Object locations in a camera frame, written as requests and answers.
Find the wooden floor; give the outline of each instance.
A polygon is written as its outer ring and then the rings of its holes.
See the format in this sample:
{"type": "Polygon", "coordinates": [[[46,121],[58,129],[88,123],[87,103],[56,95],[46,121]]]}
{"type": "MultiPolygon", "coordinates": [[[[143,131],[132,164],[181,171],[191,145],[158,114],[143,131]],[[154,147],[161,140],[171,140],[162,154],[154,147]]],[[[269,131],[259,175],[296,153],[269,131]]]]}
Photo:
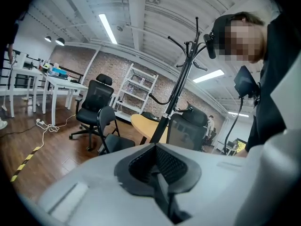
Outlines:
{"type": "MultiPolygon", "coordinates": [[[[64,125],[66,119],[75,114],[75,103],[71,110],[65,107],[65,96],[59,96],[56,102],[56,125],[64,125]]],[[[36,124],[36,119],[41,119],[46,123],[51,123],[51,96],[48,96],[46,103],[46,114],[42,113],[41,105],[37,107],[36,113],[32,112],[32,101],[23,101],[22,97],[14,97],[14,118],[3,118],[8,122],[8,126],[0,131],[0,137],[6,133],[23,131],[36,124]]],[[[118,121],[120,134],[122,137],[129,138],[139,145],[142,136],[131,124],[118,121]]],[[[88,146],[88,135],[74,136],[69,140],[72,132],[79,130],[80,123],[75,117],[68,120],[66,126],[61,127],[58,132],[46,132],[44,135],[43,148],[38,150],[28,161],[26,166],[19,173],[14,187],[16,190],[31,198],[34,201],[48,188],[52,183],[59,180],[69,171],[77,167],[86,160],[97,156],[97,149],[101,144],[101,139],[93,135],[93,144],[96,147],[91,152],[86,151],[88,146]]],[[[106,127],[105,134],[112,132],[113,123],[106,127]]],[[[43,130],[37,126],[22,134],[7,135],[0,139],[0,159],[4,165],[9,179],[23,160],[32,152],[32,150],[42,145],[43,130]]]]}

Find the white ceiling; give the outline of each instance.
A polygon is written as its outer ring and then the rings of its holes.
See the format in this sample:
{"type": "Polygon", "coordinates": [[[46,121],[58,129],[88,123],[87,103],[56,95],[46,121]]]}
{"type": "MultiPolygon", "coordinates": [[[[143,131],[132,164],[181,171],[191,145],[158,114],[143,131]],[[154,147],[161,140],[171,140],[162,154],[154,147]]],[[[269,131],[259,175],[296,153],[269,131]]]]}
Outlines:
{"type": "MultiPolygon", "coordinates": [[[[184,57],[167,36],[183,45],[195,37],[196,16],[200,32],[208,33],[216,18],[239,11],[255,12],[267,23],[271,18],[269,0],[35,0],[29,14],[48,28],[49,35],[63,37],[69,42],[66,44],[95,49],[101,46],[102,51],[140,62],[175,80],[179,73],[175,66],[182,64],[184,57]],[[111,43],[98,14],[107,16],[118,45],[111,43]]],[[[212,60],[206,51],[197,61],[208,72],[193,66],[186,87],[221,113],[237,112],[239,108],[233,79],[240,66],[246,65],[256,81],[262,68],[262,62],[249,65],[212,60]],[[225,75],[192,82],[217,69],[225,75]]],[[[245,101],[242,112],[251,111],[252,102],[245,101]]]]}

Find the floor tape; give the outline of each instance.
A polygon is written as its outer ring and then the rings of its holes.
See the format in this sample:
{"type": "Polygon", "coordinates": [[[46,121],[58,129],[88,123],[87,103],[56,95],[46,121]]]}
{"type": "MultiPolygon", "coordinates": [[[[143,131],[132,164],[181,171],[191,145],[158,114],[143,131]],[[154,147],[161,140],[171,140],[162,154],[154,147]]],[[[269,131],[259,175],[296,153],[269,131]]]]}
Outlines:
{"type": "Polygon", "coordinates": [[[26,159],[22,162],[22,164],[18,167],[18,169],[15,171],[14,175],[11,178],[11,182],[14,182],[16,180],[16,178],[18,177],[18,174],[20,173],[20,171],[25,167],[26,163],[33,157],[33,155],[36,153],[36,151],[38,151],[41,147],[37,146],[36,148],[34,148],[34,150],[32,151],[32,153],[30,153],[26,159]]]}

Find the brick wall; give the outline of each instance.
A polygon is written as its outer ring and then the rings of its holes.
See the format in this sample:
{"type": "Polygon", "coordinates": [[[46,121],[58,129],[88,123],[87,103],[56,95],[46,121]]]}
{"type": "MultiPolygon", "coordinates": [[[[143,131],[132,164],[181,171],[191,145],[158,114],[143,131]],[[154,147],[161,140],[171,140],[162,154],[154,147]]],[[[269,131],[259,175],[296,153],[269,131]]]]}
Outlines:
{"type": "MultiPolygon", "coordinates": [[[[94,53],[95,50],[89,48],[56,46],[51,55],[51,62],[56,62],[65,68],[72,69],[76,72],[83,74],[94,53]]],[[[117,94],[123,81],[123,78],[125,77],[132,63],[134,62],[112,54],[99,52],[87,73],[84,85],[87,86],[90,80],[95,79],[97,75],[103,73],[112,77],[112,87],[114,88],[115,93],[117,94]]],[[[154,72],[153,70],[150,70],[137,63],[134,63],[134,67],[148,74],[156,74],[156,72],[154,72]]],[[[133,78],[133,80],[139,81],[139,77],[133,78]]],[[[144,85],[150,87],[150,84],[147,83],[148,82],[145,81],[144,85]]],[[[153,91],[154,96],[159,101],[167,101],[172,92],[174,84],[175,83],[172,80],[164,77],[163,75],[159,75],[153,91]]],[[[134,88],[133,94],[138,95],[140,97],[146,96],[146,92],[138,88],[134,88]]],[[[131,97],[129,95],[125,96],[123,98],[123,101],[129,101],[129,104],[131,105],[142,105],[141,100],[131,97]]],[[[207,116],[213,115],[216,132],[220,131],[224,121],[224,117],[219,112],[217,112],[209,104],[207,104],[195,94],[191,93],[187,89],[183,89],[177,107],[181,109],[186,108],[186,101],[189,101],[198,109],[205,112],[207,116]]],[[[158,105],[151,98],[149,98],[144,108],[144,111],[149,111],[152,112],[154,115],[161,116],[165,108],[166,105],[158,105]]],[[[126,113],[134,113],[133,111],[127,108],[123,108],[122,110],[126,113]]]]}

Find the man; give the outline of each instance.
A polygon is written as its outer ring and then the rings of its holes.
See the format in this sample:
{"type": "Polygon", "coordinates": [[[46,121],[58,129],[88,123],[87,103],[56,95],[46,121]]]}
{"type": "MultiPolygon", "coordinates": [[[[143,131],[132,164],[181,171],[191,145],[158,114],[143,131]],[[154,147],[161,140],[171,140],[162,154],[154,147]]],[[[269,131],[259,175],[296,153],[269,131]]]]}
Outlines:
{"type": "Polygon", "coordinates": [[[300,49],[300,34],[284,14],[268,26],[257,16],[240,12],[216,19],[213,26],[214,45],[220,54],[236,55],[238,60],[256,63],[263,60],[260,98],[246,148],[237,156],[246,157],[250,148],[264,144],[285,129],[270,94],[283,79],[300,49]]]}
{"type": "MultiPolygon", "coordinates": [[[[4,33],[4,38],[2,41],[1,45],[1,55],[0,55],[0,75],[2,75],[2,69],[3,69],[3,62],[4,62],[4,53],[5,49],[8,45],[8,58],[9,58],[9,63],[13,63],[13,44],[15,42],[16,34],[19,29],[19,21],[23,21],[25,17],[26,11],[24,11],[20,17],[15,21],[13,25],[11,25],[4,33]]],[[[3,121],[0,118],[0,130],[4,129],[8,125],[7,121],[3,121]]]]}
{"type": "Polygon", "coordinates": [[[206,132],[206,140],[210,139],[213,129],[214,129],[213,115],[210,115],[209,120],[208,120],[208,128],[207,128],[207,132],[206,132]]]}

